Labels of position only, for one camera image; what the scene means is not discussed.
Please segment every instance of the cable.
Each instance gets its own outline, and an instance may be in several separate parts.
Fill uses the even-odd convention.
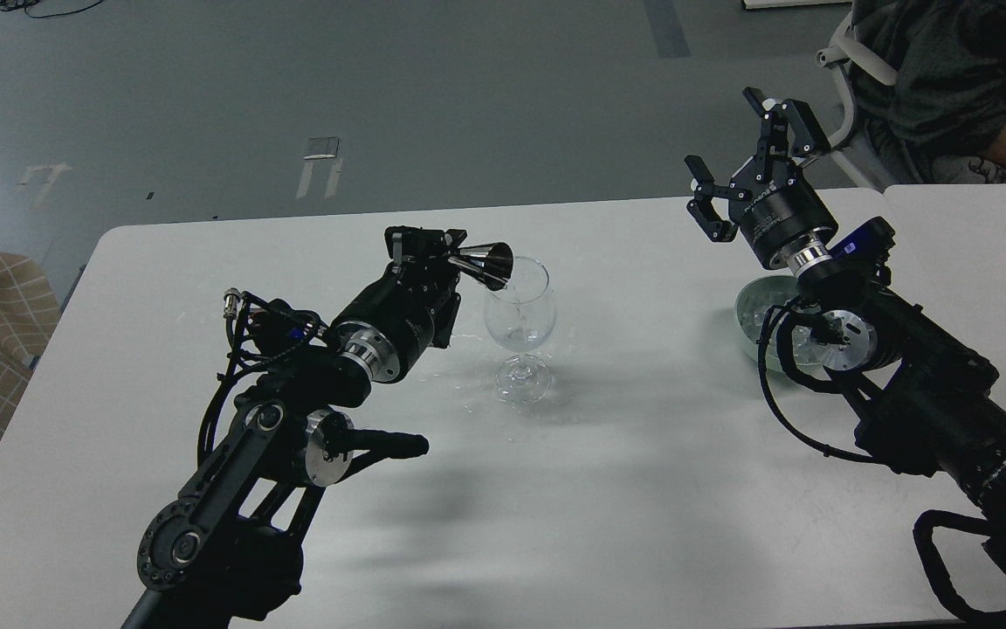
[[[40,3],[40,1],[41,0],[0,0],[0,11],[3,13],[9,13],[11,11],[17,11],[17,9],[32,7],[33,4]]]
[[[35,16],[35,15],[32,15],[32,13],[29,12],[29,8],[32,7],[33,4],[36,4],[36,3],[33,3],[33,4],[25,4],[24,7],[23,7],[23,12],[25,13],[25,16],[27,16],[27,17],[33,17],[33,19],[35,19],[35,20],[43,20],[43,19],[45,19],[45,17],[74,16],[76,13],[83,13],[85,11],[91,9],[92,7],[99,7],[99,5],[103,4],[103,3],[104,3],[104,0],[96,0],[95,3],[89,4],[88,7],[83,7],[82,9],[76,9],[75,11],[66,11],[66,12],[63,12],[63,13],[49,13],[47,16]]]
[[[793,309],[798,300],[802,299],[796,297],[791,299],[786,303],[786,306],[771,306],[767,309],[767,317],[764,320],[764,326],[759,333],[759,356],[758,356],[758,366],[759,366],[759,385],[764,389],[764,400],[767,401],[767,407],[771,408],[771,413],[775,414],[775,419],[778,419],[780,425],[783,425],[785,429],[790,431],[791,434],[798,438],[798,441],[802,441],[806,446],[813,447],[814,450],[818,450],[819,453],[825,455],[825,457],[835,457],[838,459],[844,459],[846,461],[853,461],[855,463],[876,463],[877,465],[882,465],[881,461],[869,457],[866,454],[850,453],[847,450],[841,450],[839,447],[832,447],[827,445],[827,443],[822,443],[821,441],[811,439],[806,437],[802,431],[796,429],[789,421],[786,419],[786,415],[783,415],[783,410],[779,409],[779,405],[775,402],[775,395],[771,392],[771,382],[767,379],[767,347],[771,345],[771,336],[775,335],[775,329],[778,327],[779,323],[783,321]]]

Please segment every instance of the screw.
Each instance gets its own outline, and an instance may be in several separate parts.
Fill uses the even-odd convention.
[[[196,557],[196,551],[198,549],[200,549],[199,534],[188,530],[173,542],[173,561],[185,565],[185,563],[191,562],[192,558]]]
[[[279,411],[277,407],[264,407],[259,411],[259,417],[257,417],[259,427],[263,430],[275,430],[281,421],[282,411]]]

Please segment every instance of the glass base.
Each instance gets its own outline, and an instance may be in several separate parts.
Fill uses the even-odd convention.
[[[495,371],[495,390],[505,402],[538,402],[550,389],[550,368],[541,358],[512,355]]]

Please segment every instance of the gray floor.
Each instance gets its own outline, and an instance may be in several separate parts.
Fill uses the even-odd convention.
[[[753,150],[744,85],[835,122],[814,52],[847,10],[109,0],[50,20],[0,12],[0,251],[31,256],[63,298],[100,235],[127,223],[685,195],[686,152],[727,175]],[[309,136],[342,138],[330,198],[328,162],[296,198]],[[35,167],[53,164],[70,170],[48,183]],[[828,160],[810,178],[850,186]],[[698,239],[688,217],[685,229]]]

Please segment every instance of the clear bowl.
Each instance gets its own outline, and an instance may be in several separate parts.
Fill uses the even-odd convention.
[[[739,290],[739,295],[735,297],[735,327],[738,330],[739,347],[752,361],[759,359],[759,343],[756,341],[763,329],[767,309],[776,304],[783,306],[795,297],[798,297],[798,280],[793,275],[768,275]],[[780,365],[778,357],[778,330],[775,335],[776,338],[771,339],[771,345],[767,348],[767,367],[783,373],[783,365]],[[794,339],[795,362],[800,369],[818,370],[823,358],[830,352],[830,347],[814,342],[810,338],[810,328],[795,328],[791,338]]]

